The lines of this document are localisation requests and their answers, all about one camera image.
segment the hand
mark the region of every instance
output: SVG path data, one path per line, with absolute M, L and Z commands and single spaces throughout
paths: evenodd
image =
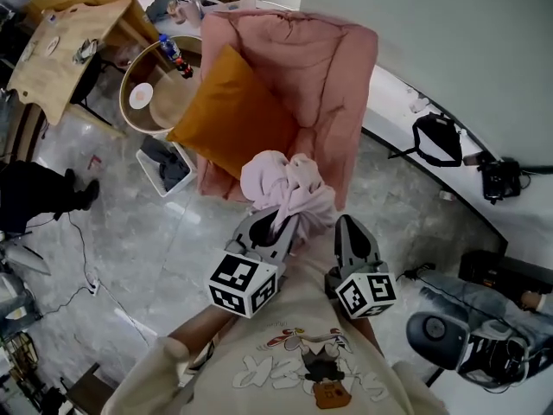
M 536 292 L 525 292 L 520 298 L 520 303 L 522 304 L 523 309 L 536 310 L 541 299 L 542 296 Z

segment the white t-shirt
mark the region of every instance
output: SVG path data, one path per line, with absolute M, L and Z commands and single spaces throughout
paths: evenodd
M 336 314 L 320 272 L 303 265 L 287 274 L 282 291 L 251 320 L 234 324 L 187 388 L 179 388 L 187 348 L 161 338 L 130 371 L 103 414 L 447 413 L 406 363 L 388 366 Z

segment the wooden table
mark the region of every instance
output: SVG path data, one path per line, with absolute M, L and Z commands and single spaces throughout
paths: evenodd
M 69 103 L 80 78 L 90 60 L 83 65 L 73 63 L 73 56 L 86 39 L 103 41 L 118 25 L 141 46 L 149 42 L 138 34 L 121 16 L 129 8 L 131 0 L 118 0 L 102 6 L 75 4 L 67 10 L 56 12 L 55 22 L 43 20 L 30 39 L 36 47 L 27 61 L 20 59 L 11 75 L 8 89 L 15 89 L 24 103 L 36 103 L 46 114 L 51 125 L 57 125 L 65 112 L 102 128 L 114 137 L 124 133 L 94 117 L 79 105 Z M 58 46 L 46 55 L 48 44 L 56 36 Z

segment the bottle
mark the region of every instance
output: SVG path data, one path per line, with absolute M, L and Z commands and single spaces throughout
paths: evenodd
M 182 57 L 179 57 L 175 60 L 175 65 L 179 73 L 182 75 L 183 79 L 189 79 L 194 76 L 194 70 L 192 67 L 186 63 Z
M 176 43 L 168 38 L 165 34 L 161 34 L 159 36 L 159 41 L 165 55 L 167 55 L 168 58 L 175 63 L 176 59 L 181 56 L 181 50 L 179 49 L 179 47 L 176 46 Z

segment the pink cloth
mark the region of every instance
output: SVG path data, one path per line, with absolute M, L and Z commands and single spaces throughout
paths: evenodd
M 304 154 L 288 161 L 282 152 L 261 152 L 242 168 L 240 186 L 255 209 L 280 206 L 273 232 L 295 214 L 300 215 L 297 236 L 303 241 L 324 234 L 336 222 L 334 189 L 322 180 L 317 163 Z
M 239 51 L 302 127 L 288 156 L 303 153 L 315 160 L 342 209 L 376 62 L 377 35 L 331 17 L 274 10 L 209 14 L 201 35 L 202 77 L 223 46 Z M 203 195 L 245 199 L 237 180 L 201 156 L 198 187 Z

